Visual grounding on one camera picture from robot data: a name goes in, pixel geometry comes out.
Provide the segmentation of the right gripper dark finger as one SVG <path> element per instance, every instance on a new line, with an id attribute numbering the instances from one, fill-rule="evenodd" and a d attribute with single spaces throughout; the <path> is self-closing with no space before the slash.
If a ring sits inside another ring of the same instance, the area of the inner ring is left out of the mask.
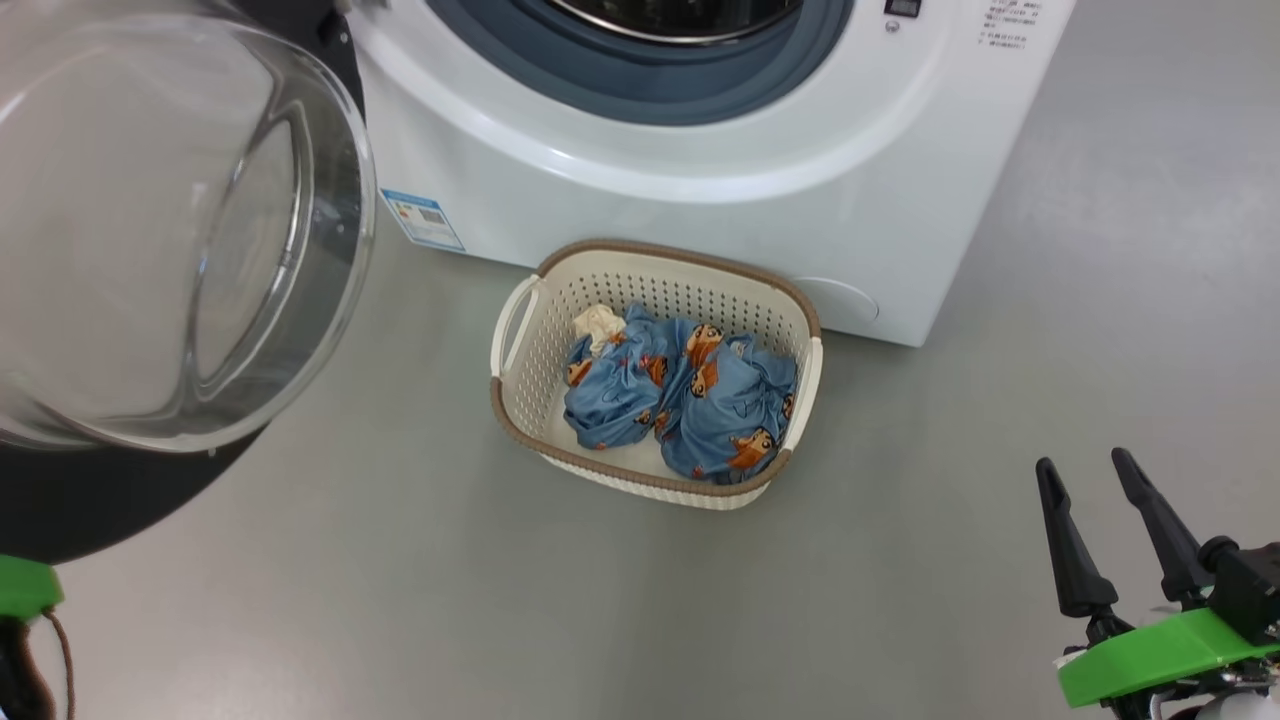
<path id="1" fill-rule="evenodd" d="M 1071 515 L 1071 497 L 1050 457 L 1036 464 L 1044 533 L 1050 550 L 1059 611 L 1065 618 L 1085 619 L 1085 637 L 1102 643 L 1133 632 L 1134 626 L 1114 611 L 1117 592 L 1100 574 Z"/>
<path id="2" fill-rule="evenodd" d="M 1180 605 L 1204 605 L 1204 589 L 1213 584 L 1213 575 L 1198 560 L 1201 543 L 1128 448 L 1114 448 L 1111 460 L 1128 502 L 1146 525 L 1162 570 L 1165 598 Z"/>

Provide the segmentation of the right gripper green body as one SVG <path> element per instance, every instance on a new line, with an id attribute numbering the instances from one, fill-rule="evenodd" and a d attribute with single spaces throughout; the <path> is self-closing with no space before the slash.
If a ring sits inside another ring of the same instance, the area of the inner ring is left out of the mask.
<path id="1" fill-rule="evenodd" d="M 1100 706 L 1119 719 L 1155 719 L 1169 700 L 1277 687 L 1277 642 L 1253 644 L 1213 610 L 1193 609 L 1133 626 L 1111 609 L 1093 612 L 1088 643 L 1057 661 L 1071 708 Z"/>

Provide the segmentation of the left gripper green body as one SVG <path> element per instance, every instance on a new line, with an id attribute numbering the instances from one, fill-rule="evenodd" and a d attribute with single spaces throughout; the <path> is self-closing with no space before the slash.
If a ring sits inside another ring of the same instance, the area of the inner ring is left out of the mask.
<path id="1" fill-rule="evenodd" d="M 64 598 L 54 566 L 6 555 L 0 557 L 1 618 L 29 623 Z"/>

